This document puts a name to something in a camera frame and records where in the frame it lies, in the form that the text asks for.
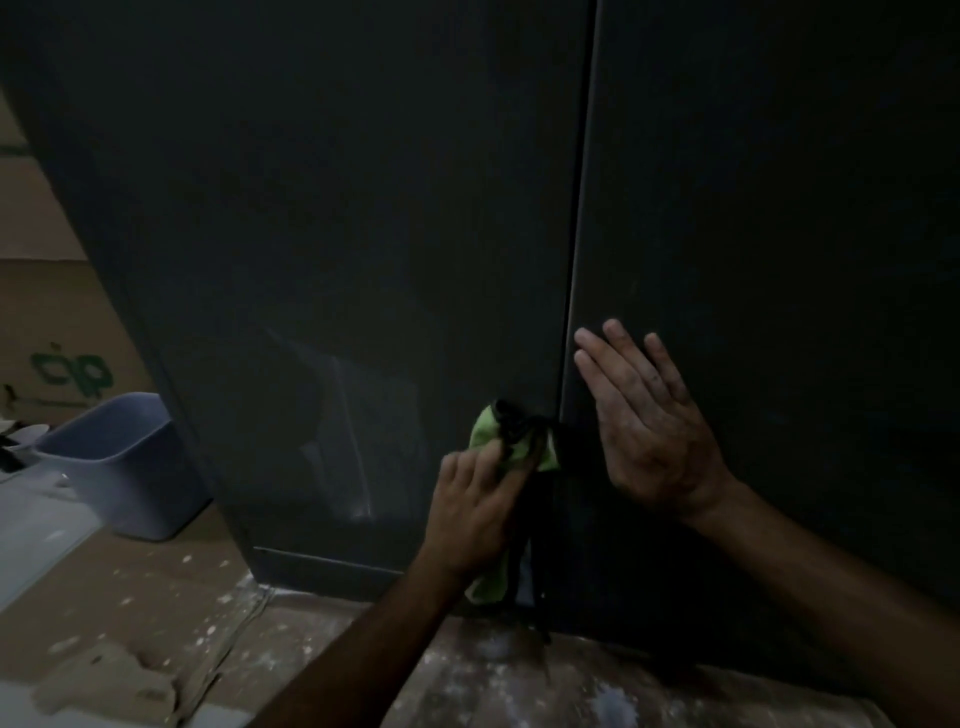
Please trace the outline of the person's left hand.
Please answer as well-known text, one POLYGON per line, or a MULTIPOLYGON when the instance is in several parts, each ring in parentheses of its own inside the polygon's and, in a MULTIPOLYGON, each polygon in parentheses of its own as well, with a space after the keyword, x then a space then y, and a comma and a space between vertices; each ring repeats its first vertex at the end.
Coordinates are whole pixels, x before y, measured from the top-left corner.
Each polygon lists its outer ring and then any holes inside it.
POLYGON ((503 443, 445 455, 431 502, 423 545, 414 564, 462 593, 504 552, 521 497, 504 501, 498 473, 503 443))

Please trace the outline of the person's right hand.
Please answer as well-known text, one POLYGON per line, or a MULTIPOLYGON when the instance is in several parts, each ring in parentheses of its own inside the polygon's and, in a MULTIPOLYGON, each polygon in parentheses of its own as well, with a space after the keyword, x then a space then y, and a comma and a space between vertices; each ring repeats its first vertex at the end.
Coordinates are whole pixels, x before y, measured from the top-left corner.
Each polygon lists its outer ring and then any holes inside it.
POLYGON ((605 321, 596 335, 638 374, 633 405, 598 405, 594 399, 610 482, 692 526, 739 498, 746 486, 728 468, 714 431, 694 399, 691 407, 671 399, 643 340, 638 344, 616 319, 605 321))

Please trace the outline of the green and black cleaning cloth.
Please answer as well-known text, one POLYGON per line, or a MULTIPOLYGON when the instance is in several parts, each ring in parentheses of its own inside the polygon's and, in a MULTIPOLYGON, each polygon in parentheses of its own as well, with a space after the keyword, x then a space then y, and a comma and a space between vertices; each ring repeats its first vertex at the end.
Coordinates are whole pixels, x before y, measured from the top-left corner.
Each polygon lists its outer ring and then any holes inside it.
MULTIPOLYGON (((561 470, 557 451, 555 420, 533 414, 520 405, 500 398, 488 405, 476 418, 470 433, 469 446, 479 449, 500 440, 503 450, 498 474, 520 466, 532 454, 540 454, 532 485, 538 489, 561 470)), ((470 605, 482 609, 506 607, 514 603, 524 584, 531 586, 533 576, 523 575, 524 562, 531 563, 532 541, 537 530, 537 491, 523 494, 517 502, 510 544, 502 556, 466 589, 470 605)))

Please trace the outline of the person's right forearm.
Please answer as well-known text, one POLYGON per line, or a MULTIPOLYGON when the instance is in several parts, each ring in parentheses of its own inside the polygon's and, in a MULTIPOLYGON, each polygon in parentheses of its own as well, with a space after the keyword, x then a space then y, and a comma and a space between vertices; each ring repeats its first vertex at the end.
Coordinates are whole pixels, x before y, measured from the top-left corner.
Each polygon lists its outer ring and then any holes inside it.
POLYGON ((960 728, 960 613, 851 555, 722 474, 682 520, 835 652, 897 728, 960 728))

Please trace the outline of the person's left forearm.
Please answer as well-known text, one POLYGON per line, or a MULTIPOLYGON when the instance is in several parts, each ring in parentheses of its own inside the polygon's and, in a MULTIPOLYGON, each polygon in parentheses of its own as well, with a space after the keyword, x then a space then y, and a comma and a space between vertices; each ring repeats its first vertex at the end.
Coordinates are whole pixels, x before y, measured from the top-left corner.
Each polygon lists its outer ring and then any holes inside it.
POLYGON ((462 592, 491 560, 424 546, 245 728, 379 728, 462 592))

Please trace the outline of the dark grey cabinet door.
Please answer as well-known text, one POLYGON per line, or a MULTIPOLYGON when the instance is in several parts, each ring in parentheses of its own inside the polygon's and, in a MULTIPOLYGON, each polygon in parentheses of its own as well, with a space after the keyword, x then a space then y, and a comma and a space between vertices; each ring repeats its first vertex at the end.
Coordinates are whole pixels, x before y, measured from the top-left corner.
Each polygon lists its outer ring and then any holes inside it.
POLYGON ((727 466, 960 612, 960 0, 598 0, 570 330, 656 333, 727 466))
POLYGON ((255 577, 372 601, 557 408, 590 0, 0 0, 0 83, 255 577))

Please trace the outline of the dark grey metal cabinet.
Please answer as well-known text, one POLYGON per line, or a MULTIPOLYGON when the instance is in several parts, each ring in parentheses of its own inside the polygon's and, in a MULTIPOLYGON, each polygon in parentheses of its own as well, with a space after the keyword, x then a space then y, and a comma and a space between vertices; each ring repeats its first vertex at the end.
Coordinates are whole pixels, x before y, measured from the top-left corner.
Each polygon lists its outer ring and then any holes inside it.
POLYGON ((0 85, 254 573, 368 601, 503 399, 539 627, 853 671, 606 480, 574 332, 960 612, 960 0, 0 0, 0 85))

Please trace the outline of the paint-spattered brown floor sheet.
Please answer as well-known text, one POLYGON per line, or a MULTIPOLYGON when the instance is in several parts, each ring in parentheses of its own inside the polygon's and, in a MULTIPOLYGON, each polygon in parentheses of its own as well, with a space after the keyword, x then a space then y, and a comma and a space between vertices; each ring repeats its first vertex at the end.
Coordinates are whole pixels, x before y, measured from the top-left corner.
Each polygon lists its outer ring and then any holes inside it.
MULTIPOLYGON (((261 586, 214 509, 174 540, 99 529, 0 612, 0 683, 32 721, 80 728, 104 717, 42 714, 32 693, 66 659, 101 642, 174 679, 174 724, 210 725, 214 708, 258 711, 367 607, 261 586)), ((895 728, 872 702, 741 672, 453 616, 393 702, 384 728, 895 728)))

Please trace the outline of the grey-blue plastic bin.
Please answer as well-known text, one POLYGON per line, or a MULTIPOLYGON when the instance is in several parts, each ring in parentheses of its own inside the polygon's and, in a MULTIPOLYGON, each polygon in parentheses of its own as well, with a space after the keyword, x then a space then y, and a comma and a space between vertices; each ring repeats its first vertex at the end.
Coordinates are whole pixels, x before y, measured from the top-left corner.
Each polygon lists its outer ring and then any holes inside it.
POLYGON ((119 536, 168 541, 211 503, 159 394, 117 395, 51 431, 32 451, 119 536))

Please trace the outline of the torn brown cardboard piece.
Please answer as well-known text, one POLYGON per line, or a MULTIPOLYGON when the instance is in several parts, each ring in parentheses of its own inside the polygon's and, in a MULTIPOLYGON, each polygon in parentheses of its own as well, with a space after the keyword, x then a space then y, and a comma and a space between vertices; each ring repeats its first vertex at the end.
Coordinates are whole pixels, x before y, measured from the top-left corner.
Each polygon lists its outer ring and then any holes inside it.
POLYGON ((164 726, 176 722, 171 675, 151 670, 120 644, 101 641, 62 661, 33 689, 42 715, 74 709, 105 719, 164 726))

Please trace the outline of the cardboard box with green print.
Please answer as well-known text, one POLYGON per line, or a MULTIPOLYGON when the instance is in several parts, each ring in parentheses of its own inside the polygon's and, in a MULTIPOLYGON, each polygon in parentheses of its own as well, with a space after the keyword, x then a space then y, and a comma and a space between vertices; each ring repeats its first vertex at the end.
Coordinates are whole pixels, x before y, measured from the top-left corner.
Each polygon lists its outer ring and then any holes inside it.
POLYGON ((87 262, 0 259, 0 419, 60 426, 156 385, 87 262))

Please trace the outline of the white flat board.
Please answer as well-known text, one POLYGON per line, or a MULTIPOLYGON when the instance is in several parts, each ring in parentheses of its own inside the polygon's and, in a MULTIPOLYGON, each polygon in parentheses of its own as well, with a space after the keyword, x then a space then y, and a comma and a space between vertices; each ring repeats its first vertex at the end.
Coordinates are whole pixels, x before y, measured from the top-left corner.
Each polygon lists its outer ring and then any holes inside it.
POLYGON ((54 467, 0 478, 0 612, 100 527, 54 467))

